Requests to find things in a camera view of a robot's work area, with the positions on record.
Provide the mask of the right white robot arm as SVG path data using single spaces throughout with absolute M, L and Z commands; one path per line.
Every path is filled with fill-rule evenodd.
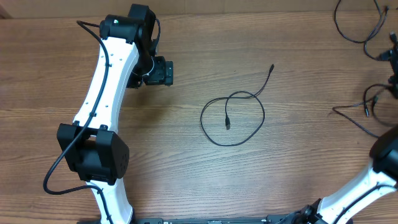
M 351 223 L 377 199 L 397 191 L 397 125 L 379 136 L 369 164 L 337 192 L 281 218 L 279 223 Z

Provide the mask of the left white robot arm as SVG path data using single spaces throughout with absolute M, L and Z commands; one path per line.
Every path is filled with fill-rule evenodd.
M 57 131 L 60 158 L 95 195 L 98 223 L 134 221 L 123 180 L 129 148 L 118 136 L 119 114 L 126 89 L 173 83 L 174 65 L 157 55 L 159 39 L 152 38 L 159 26 L 155 13 L 141 4 L 132 4 L 126 17 L 110 14 L 98 24 L 98 63 L 87 96 L 72 124 Z

